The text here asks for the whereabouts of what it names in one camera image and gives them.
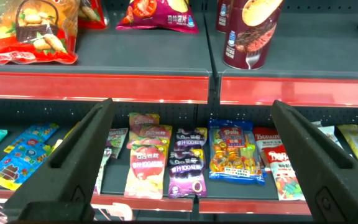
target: pegboard back panel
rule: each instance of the pegboard back panel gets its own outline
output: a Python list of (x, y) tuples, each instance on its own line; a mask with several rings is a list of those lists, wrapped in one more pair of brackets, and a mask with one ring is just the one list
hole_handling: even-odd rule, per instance
[[(93, 101), (0, 100), (0, 124), (55, 122), (75, 124), (96, 104)], [(128, 127), (129, 113), (156, 113), (161, 124), (193, 124), (192, 104), (114, 102), (114, 127)]]
[[(126, 11), (129, 0), (103, 0), (109, 11)], [(190, 0), (191, 9), (194, 12), (201, 12), (204, 9), (205, 0)]]
[[(216, 12), (216, 2), (206, 1), (208, 12)], [(358, 0), (284, 0), (283, 12), (358, 13)]]
[[(207, 105), (198, 105), (197, 123), (203, 125), (209, 118), (249, 120), (255, 126), (273, 127), (271, 106), (220, 105), (216, 93), (210, 93)], [(323, 126), (358, 124), (358, 108), (295, 107), (309, 121), (321, 121)]]

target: canned snack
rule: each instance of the canned snack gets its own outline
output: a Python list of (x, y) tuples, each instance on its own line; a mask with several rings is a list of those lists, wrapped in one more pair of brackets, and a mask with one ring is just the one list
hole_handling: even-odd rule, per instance
[(216, 10), (216, 30), (226, 33), (229, 23), (230, 11), (233, 0), (218, 0), (218, 9)]
[(265, 63), (283, 0), (232, 2), (223, 62), (240, 69), (258, 69)]

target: purple candy bag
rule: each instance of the purple candy bag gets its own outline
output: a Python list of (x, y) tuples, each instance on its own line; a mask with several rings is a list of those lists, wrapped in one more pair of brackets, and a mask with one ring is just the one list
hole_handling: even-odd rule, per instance
[(206, 142), (207, 129), (196, 128), (191, 131), (179, 129), (175, 147), (170, 153), (170, 198), (196, 194), (206, 196), (203, 170), (205, 159), (203, 145)]
[(186, 0), (133, 0), (116, 29), (164, 27), (180, 32), (198, 33)]

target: red shelf edge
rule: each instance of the red shelf edge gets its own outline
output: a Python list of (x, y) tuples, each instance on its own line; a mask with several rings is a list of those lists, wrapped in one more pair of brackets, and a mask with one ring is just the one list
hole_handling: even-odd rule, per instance
[(272, 105), (358, 108), (358, 80), (222, 77), (223, 105)]
[(146, 103), (208, 101), (209, 77), (0, 72), (0, 98)]
[(306, 202), (200, 199), (200, 213), (311, 215)]
[[(12, 191), (0, 190), (0, 203), (4, 203), (12, 194)], [(193, 200), (188, 198), (152, 200), (125, 198), (119, 195), (94, 195), (91, 204), (112, 205), (114, 202), (126, 204), (133, 210), (191, 212), (193, 209)]]

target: red snack bag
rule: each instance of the red snack bag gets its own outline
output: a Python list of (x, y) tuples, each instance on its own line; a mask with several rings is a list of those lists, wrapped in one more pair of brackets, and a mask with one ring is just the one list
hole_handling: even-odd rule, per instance
[(276, 182), (278, 199), (305, 200), (284, 146), (266, 148), (265, 153)]
[(109, 17), (100, 0), (81, 0), (78, 10), (78, 27), (105, 29), (108, 23)]
[(276, 129), (273, 128), (254, 128), (254, 136), (260, 157), (265, 164), (265, 170), (270, 172), (270, 164), (266, 157), (265, 149), (283, 144), (281, 138)]
[(165, 146), (133, 145), (124, 197), (160, 200), (166, 164)]
[(79, 0), (0, 1), (0, 64), (71, 64)]
[(198, 29), (186, 0), (131, 0), (116, 29), (163, 27), (196, 34)]

